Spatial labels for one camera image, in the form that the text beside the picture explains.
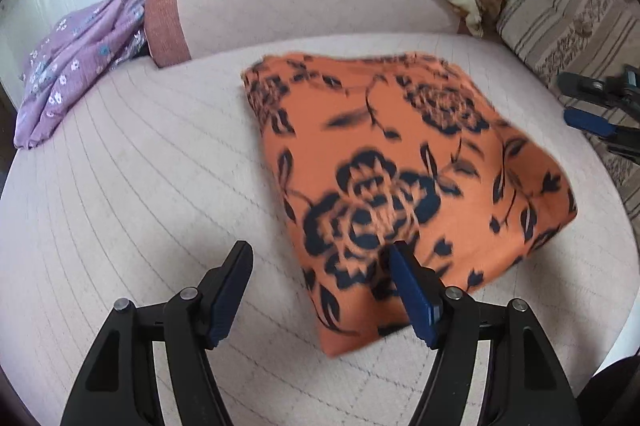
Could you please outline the beige striped cushion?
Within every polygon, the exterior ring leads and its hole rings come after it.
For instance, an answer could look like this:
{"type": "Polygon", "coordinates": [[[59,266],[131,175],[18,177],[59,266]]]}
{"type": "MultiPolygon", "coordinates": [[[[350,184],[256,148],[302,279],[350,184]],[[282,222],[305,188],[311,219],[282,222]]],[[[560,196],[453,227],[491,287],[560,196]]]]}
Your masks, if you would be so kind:
{"type": "Polygon", "coordinates": [[[564,71],[605,79],[639,65],[639,17],[623,0],[506,0],[497,30],[563,105],[639,126],[620,108],[570,100],[556,84],[564,71]]]}

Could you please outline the orange black floral garment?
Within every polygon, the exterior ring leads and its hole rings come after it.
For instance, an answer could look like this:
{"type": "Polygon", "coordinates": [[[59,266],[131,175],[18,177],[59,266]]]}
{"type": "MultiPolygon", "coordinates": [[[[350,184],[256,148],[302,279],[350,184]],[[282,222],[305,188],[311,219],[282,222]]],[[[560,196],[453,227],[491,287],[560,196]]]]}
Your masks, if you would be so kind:
{"type": "Polygon", "coordinates": [[[408,324],[388,246],[469,290],[576,217],[560,165],[442,58],[268,55],[242,80],[330,357],[408,324]]]}

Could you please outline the pink quilted mattress cover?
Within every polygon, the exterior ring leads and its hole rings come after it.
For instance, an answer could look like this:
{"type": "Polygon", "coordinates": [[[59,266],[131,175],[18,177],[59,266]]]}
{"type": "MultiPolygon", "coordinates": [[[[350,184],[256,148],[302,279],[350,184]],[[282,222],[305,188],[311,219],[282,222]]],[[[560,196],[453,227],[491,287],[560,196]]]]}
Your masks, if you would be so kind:
{"type": "Polygon", "coordinates": [[[552,94],[503,46],[454,34],[267,43],[160,69],[147,57],[96,82],[49,141],[18,152],[1,195],[1,365],[35,420],[60,422],[113,303],[196,284],[244,239],[254,271],[209,356],[239,425],[405,425],[434,356],[412,331],[330,359],[262,164],[241,72],[262,56],[418,51],[460,66],[570,178],[573,223],[477,298],[532,306],[575,390],[597,371],[639,290],[626,210],[552,94]]]}

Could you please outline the purple floral cloth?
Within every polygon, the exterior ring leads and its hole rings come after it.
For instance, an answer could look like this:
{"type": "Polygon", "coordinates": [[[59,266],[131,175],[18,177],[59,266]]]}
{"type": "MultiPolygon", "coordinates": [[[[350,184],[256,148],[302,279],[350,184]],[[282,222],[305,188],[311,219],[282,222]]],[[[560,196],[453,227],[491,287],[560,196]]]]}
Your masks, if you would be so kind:
{"type": "Polygon", "coordinates": [[[33,149],[52,137],[104,74],[144,48],[145,0],[102,0],[61,18],[29,53],[13,143],[33,149]]]}

